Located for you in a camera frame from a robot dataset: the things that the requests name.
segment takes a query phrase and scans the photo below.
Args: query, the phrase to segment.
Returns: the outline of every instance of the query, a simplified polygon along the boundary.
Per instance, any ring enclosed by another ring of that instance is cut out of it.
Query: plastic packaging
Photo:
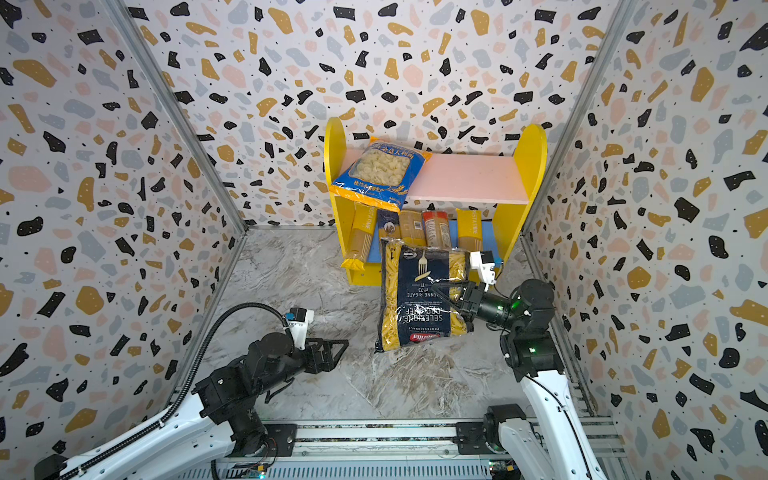
[[[371,143],[328,190],[361,204],[398,213],[408,190],[432,156],[371,137]]]
[[[400,217],[389,210],[379,210],[379,238],[400,238]]]
[[[408,245],[426,247],[427,240],[424,236],[422,215],[419,212],[403,210],[400,212],[400,234],[402,241]]]
[[[412,247],[402,240],[382,240],[382,300],[376,352],[426,340],[471,332],[471,323],[432,291],[438,281],[467,277],[468,253]],[[452,300],[460,289],[449,289]]]
[[[448,227],[448,213],[428,211],[424,212],[423,215],[427,246],[445,249],[451,248],[451,230]]]
[[[355,219],[352,221],[352,235],[349,249],[341,266],[359,272],[365,271],[365,262],[371,251],[373,231],[376,228],[376,208],[355,204]]]
[[[480,210],[456,209],[458,222],[458,248],[468,252],[482,252],[482,221]]]

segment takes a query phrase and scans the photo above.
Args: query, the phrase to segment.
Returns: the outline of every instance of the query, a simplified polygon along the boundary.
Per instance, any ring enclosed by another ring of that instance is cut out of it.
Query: metal frame
[[[547,171],[544,173],[544,180],[541,182],[538,195],[533,201],[531,209],[528,212],[528,218],[525,219],[525,223],[523,224],[523,234],[531,229],[531,225],[533,224],[538,211],[541,209],[541,206],[547,202],[546,193],[549,191],[549,187],[552,183],[554,183],[555,175],[565,161],[565,155],[571,148],[571,142],[581,126],[581,120],[587,114],[587,109],[590,107],[592,98],[594,98],[594,94],[598,90],[601,80],[603,79],[603,73],[605,73],[605,69],[608,67],[614,56],[616,46],[621,40],[624,28],[627,26],[637,2],[638,0],[619,0],[618,5],[614,10],[611,21],[608,23],[608,27],[605,30],[605,38],[598,49],[598,54],[595,56],[594,65],[584,83],[584,88],[581,89],[581,93],[576,100],[576,105],[573,107],[571,116],[568,117],[568,122],[563,130],[563,134],[560,136],[560,141],[554,148],[554,152],[552,152],[552,159],[547,165]]]
[[[224,266],[224,271],[222,272],[221,280],[219,280],[219,286],[216,288],[216,292],[214,292],[214,297],[210,300],[210,308],[208,311],[205,312],[205,315],[203,317],[203,325],[200,327],[200,330],[197,331],[196,335],[193,335],[192,343],[189,345],[189,349],[184,354],[183,359],[181,360],[181,368],[178,370],[179,376],[176,380],[176,386],[174,387],[173,392],[171,392],[168,403],[170,404],[178,395],[179,389],[178,386],[181,384],[181,382],[186,379],[189,376],[190,368],[192,367],[192,359],[197,354],[197,351],[200,349],[200,344],[203,342],[203,338],[205,337],[205,333],[210,328],[210,324],[214,321],[214,314],[216,313],[216,309],[219,306],[219,300],[221,300],[221,296],[224,295],[224,291],[227,288],[227,284],[230,282],[230,278],[232,277],[232,273],[235,270],[235,265],[237,265],[237,261],[240,259],[240,254],[243,252],[243,248],[245,248],[245,244],[248,241],[248,234],[243,233],[240,235],[240,240],[236,240],[235,242],[235,248],[232,252],[232,258],[230,259],[230,262]]]
[[[149,47],[144,42],[144,38],[139,32],[136,23],[128,14],[128,9],[123,0],[101,0],[101,4],[107,12],[110,20],[114,24],[115,28],[120,32],[128,49],[131,52],[139,68],[144,72],[147,82],[149,82],[152,90],[157,95],[157,100],[161,103],[165,112],[170,117],[171,123],[178,129],[179,135],[185,144],[192,151],[192,155],[197,159],[197,166],[205,174],[206,181],[211,190],[218,197],[221,202],[221,207],[227,212],[230,217],[230,222],[237,229],[237,233],[243,236],[248,230],[248,226],[240,217],[235,203],[230,197],[227,189],[221,183],[219,174],[214,169],[214,166],[208,161],[208,153],[203,148],[202,143],[197,139],[197,135],[192,130],[190,123],[184,117],[184,113],[179,107],[179,103],[176,101],[173,91],[170,89],[167,83],[165,83],[163,72],[157,65],[154,59],[154,55],[149,50]]]
[[[619,439],[613,421],[608,417],[580,418],[597,462],[611,480],[635,480],[634,473],[627,462],[627,454]],[[454,443],[455,424],[460,422],[482,422],[482,419],[400,419],[400,420],[317,420],[293,421],[280,420],[270,423],[295,423],[298,427],[293,454],[286,458],[277,458],[265,478],[418,478],[427,480],[449,478],[490,478],[472,476],[468,471],[458,476],[453,475],[453,468],[465,465],[469,468],[487,468],[489,462],[504,461],[511,458],[508,454],[497,454],[490,450],[478,455],[460,455]],[[520,452],[535,455],[539,451],[549,463],[547,451],[550,449],[547,438],[536,418],[526,420],[507,420],[503,425],[523,429],[527,442],[523,450],[517,449],[515,462],[522,466],[524,461]],[[221,478],[236,478],[254,463],[252,458],[231,457],[217,460]],[[365,470],[358,467],[408,467],[412,470],[401,475],[385,475],[381,470]],[[176,478],[210,478],[209,465],[190,468]]]

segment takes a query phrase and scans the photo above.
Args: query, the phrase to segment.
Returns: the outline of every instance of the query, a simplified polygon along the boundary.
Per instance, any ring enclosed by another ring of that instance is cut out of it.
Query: pasta bag
[[[400,238],[400,217],[389,210],[379,210],[379,238]]]
[[[468,253],[414,247],[401,240],[382,240],[382,298],[376,352],[445,336],[463,335],[472,323],[432,291],[439,281],[463,281],[467,277]],[[460,288],[449,289],[458,300]]]
[[[482,221],[480,210],[456,209],[458,248],[468,252],[482,252]]]
[[[432,156],[371,137],[371,143],[328,190],[361,204],[399,213],[408,190]]]
[[[408,245],[426,247],[427,240],[424,236],[422,215],[412,210],[400,211],[400,233],[402,240]]]
[[[355,204],[355,218],[352,221],[352,235],[349,249],[341,266],[358,272],[365,271],[365,263],[371,251],[373,231],[376,228],[376,208]]]

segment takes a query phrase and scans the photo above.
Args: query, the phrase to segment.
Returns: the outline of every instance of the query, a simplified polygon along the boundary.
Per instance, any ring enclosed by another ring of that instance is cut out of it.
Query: yellow shelf
[[[339,118],[331,118],[328,121],[324,154],[326,182],[330,185],[358,154],[357,151],[347,151],[344,126]],[[408,199],[498,203],[492,225],[499,255],[506,263],[544,180],[546,167],[547,136],[540,125],[532,124],[523,130],[514,160],[495,155],[466,157],[435,154],[422,168],[417,178],[418,184],[414,182]],[[432,181],[437,176],[438,183]],[[468,179],[472,179],[471,185],[468,184]],[[440,184],[451,187],[441,190]],[[456,186],[465,190],[468,196],[463,197],[462,191],[457,190]],[[346,254],[352,233],[355,204],[347,198],[329,195],[341,251]],[[381,286],[381,263],[366,263],[365,271],[347,270],[346,275],[350,285]]]

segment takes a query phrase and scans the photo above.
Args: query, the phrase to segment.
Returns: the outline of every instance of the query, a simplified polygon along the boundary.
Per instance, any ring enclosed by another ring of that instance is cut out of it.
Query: barilla pasta bag
[[[361,204],[399,213],[416,175],[432,156],[371,137],[362,156],[328,190]]]

